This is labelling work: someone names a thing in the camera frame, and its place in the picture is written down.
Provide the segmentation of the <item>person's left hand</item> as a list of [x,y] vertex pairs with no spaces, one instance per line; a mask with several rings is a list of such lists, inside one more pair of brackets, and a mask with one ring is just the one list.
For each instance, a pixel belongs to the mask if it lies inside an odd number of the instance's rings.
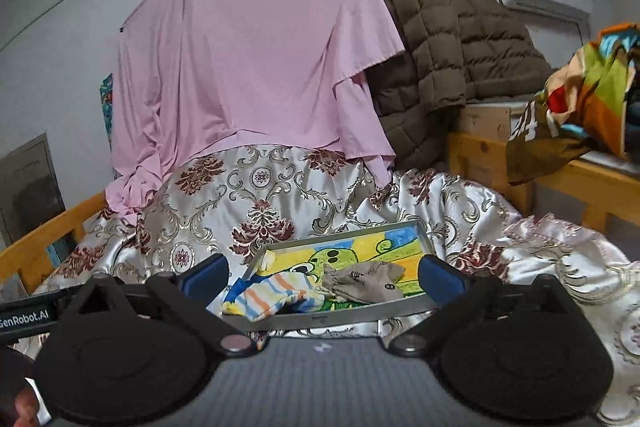
[[1,425],[39,426],[40,409],[34,388],[27,381],[32,360],[22,352],[1,347]]

